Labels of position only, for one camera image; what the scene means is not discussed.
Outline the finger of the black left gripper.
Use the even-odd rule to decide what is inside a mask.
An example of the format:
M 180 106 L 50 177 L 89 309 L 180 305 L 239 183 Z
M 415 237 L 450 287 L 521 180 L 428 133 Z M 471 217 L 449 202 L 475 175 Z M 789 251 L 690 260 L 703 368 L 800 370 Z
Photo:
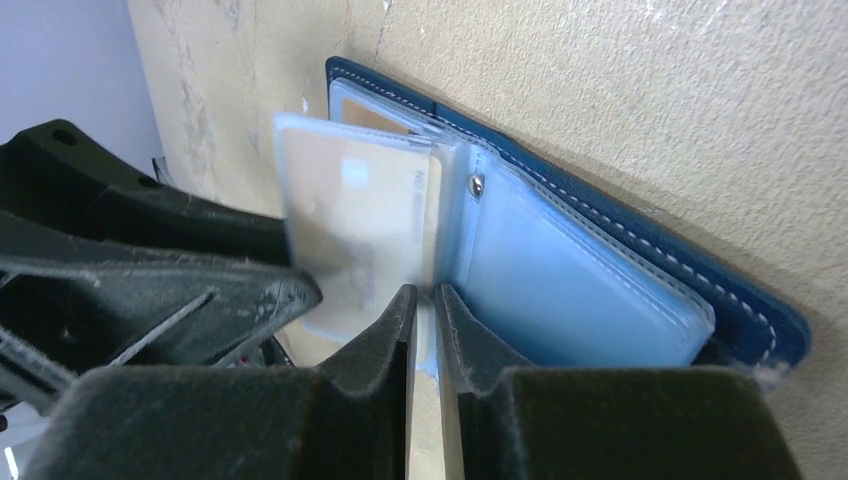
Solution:
M 88 240 L 291 263 L 283 220 L 166 186 L 63 119 L 2 144 L 1 208 Z
M 1 405 L 49 411 L 86 372 L 222 367 L 322 301 L 307 273 L 94 241 L 1 217 Z

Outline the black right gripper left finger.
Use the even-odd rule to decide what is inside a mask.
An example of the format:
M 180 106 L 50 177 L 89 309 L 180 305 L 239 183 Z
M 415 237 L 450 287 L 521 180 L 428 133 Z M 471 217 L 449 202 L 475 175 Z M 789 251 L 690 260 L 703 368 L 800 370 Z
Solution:
M 403 479 L 417 290 L 311 368 L 109 367 L 61 399 L 30 479 Z

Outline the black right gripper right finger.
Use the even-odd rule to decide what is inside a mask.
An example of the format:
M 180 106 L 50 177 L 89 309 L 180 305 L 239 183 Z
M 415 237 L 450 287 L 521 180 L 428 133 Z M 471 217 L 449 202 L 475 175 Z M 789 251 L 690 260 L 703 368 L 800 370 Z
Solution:
M 725 368 L 545 368 L 435 290 L 450 479 L 798 479 L 759 387 Z

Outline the blue leather card holder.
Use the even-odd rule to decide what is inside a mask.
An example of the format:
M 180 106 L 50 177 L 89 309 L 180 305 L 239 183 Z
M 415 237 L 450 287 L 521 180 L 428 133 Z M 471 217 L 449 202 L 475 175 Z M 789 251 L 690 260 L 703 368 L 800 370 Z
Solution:
M 442 162 L 434 276 L 419 289 L 421 368 L 435 366 L 436 286 L 543 366 L 730 365 L 785 374 L 811 327 L 785 301 L 645 213 L 518 142 L 342 57 L 326 61 L 329 116 L 277 113 L 434 141 Z

